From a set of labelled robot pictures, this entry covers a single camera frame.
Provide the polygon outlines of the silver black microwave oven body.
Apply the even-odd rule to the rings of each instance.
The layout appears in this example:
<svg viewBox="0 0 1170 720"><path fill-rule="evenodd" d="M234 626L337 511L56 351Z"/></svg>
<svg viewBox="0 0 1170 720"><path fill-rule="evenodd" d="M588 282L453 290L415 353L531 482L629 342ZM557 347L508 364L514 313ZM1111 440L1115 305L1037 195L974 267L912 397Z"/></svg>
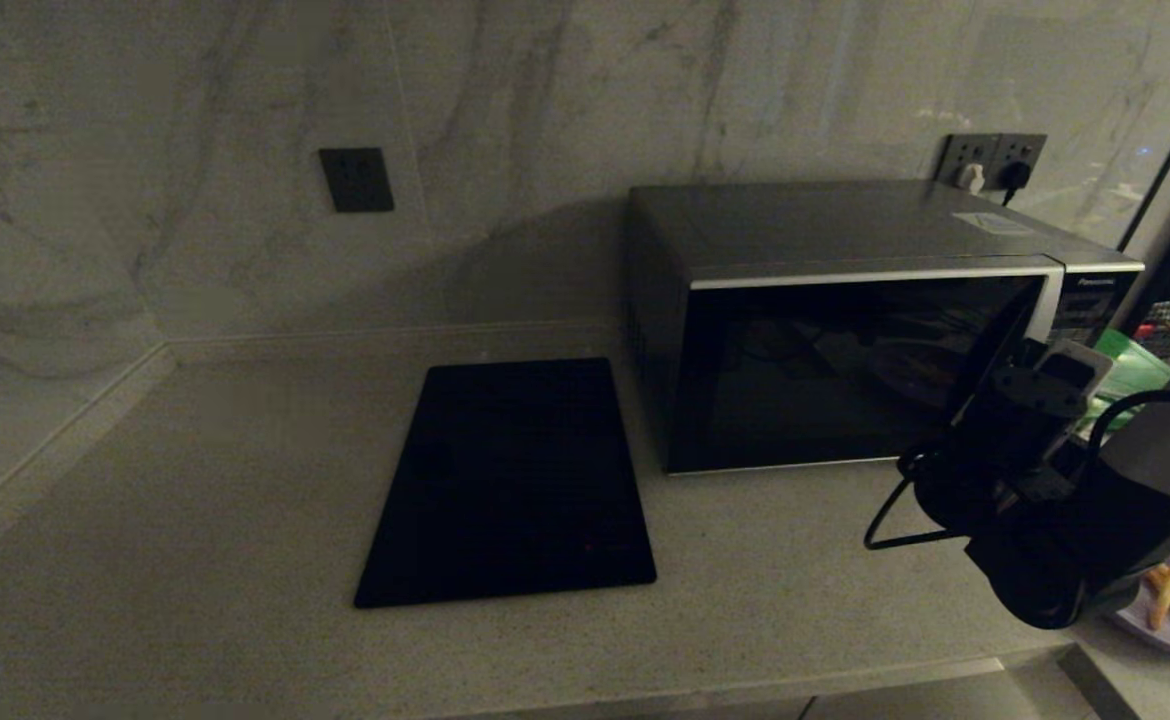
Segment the silver black microwave oven body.
<svg viewBox="0 0 1170 720"><path fill-rule="evenodd" d="M704 288L1052 272L1027 337L1093 345L1143 272L1123 252L924 179L644 186L622 311L665 469L687 299Z"/></svg>

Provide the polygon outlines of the green cutting board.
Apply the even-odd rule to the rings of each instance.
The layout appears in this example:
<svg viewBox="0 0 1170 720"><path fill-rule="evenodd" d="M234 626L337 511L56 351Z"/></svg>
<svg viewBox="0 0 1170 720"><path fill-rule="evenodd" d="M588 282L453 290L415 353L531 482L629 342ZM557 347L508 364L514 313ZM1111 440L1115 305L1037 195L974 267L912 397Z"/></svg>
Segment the green cutting board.
<svg viewBox="0 0 1170 720"><path fill-rule="evenodd" d="M1123 332L1106 329L1094 350L1110 357L1112 369L1097 384L1087 413L1075 428L1079 437L1088 436L1094 421L1114 402L1133 393L1165 388L1170 382L1170 364Z"/></svg>

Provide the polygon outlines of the beige cabinet front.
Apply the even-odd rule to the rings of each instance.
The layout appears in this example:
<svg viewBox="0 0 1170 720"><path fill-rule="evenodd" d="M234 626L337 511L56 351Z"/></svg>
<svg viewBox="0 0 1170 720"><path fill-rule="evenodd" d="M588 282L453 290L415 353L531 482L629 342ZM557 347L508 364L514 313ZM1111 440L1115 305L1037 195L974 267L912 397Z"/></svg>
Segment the beige cabinet front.
<svg viewBox="0 0 1170 720"><path fill-rule="evenodd" d="M486 711L439 720L801 720L810 694L695 692L677 697L585 702L541 708Z"/></svg>
<svg viewBox="0 0 1170 720"><path fill-rule="evenodd" d="M1053 660L810 701L799 720L1100 720Z"/></svg>

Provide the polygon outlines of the black glass induction cooktop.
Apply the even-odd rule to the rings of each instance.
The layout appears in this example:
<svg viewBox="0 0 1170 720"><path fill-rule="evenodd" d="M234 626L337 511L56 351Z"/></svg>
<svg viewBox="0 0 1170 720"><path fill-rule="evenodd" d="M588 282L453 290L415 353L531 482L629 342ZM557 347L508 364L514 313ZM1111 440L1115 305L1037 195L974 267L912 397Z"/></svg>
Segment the black glass induction cooktop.
<svg viewBox="0 0 1170 720"><path fill-rule="evenodd" d="M356 609L655 580L610 359L425 373Z"/></svg>

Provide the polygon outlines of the dark single wall socket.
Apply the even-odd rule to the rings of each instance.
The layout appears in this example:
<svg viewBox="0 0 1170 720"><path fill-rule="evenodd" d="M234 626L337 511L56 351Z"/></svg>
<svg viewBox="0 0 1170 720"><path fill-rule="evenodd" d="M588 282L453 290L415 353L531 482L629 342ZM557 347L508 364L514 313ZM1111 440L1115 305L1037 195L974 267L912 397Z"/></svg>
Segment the dark single wall socket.
<svg viewBox="0 0 1170 720"><path fill-rule="evenodd" d="M395 210L381 149L321 149L317 155L335 213L388 213Z"/></svg>

